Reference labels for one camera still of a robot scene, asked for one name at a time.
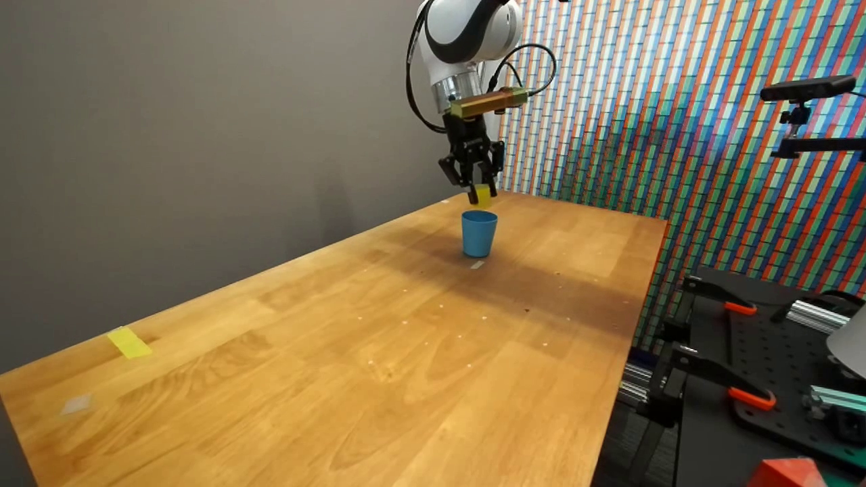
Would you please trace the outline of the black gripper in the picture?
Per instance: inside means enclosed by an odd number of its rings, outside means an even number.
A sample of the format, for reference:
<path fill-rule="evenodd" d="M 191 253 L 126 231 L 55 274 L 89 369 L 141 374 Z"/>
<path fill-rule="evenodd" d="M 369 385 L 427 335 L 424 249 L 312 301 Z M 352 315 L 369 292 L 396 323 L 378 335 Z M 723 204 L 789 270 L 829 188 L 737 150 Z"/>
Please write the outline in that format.
<path fill-rule="evenodd" d="M 450 155 L 440 169 L 451 184 L 465 184 L 467 204 L 477 205 L 477 184 L 490 188 L 490 199 L 497 199 L 497 176 L 504 170 L 504 143 L 488 136 L 481 117 L 457 120 L 443 117 Z"/>

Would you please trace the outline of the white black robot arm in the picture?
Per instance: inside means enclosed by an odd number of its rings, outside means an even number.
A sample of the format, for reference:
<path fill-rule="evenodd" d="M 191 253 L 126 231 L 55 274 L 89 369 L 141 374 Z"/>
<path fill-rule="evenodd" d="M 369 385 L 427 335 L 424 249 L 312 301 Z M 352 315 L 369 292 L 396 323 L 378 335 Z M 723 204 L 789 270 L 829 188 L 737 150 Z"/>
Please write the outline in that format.
<path fill-rule="evenodd" d="M 497 196 L 495 176 L 504 170 L 504 147 L 488 136 L 485 117 L 527 100 L 519 86 L 481 90 L 478 69 L 504 62 L 518 46 L 522 8 L 518 0 L 427 0 L 417 20 L 420 55 L 450 142 L 440 170 L 478 205 L 478 189 Z"/>

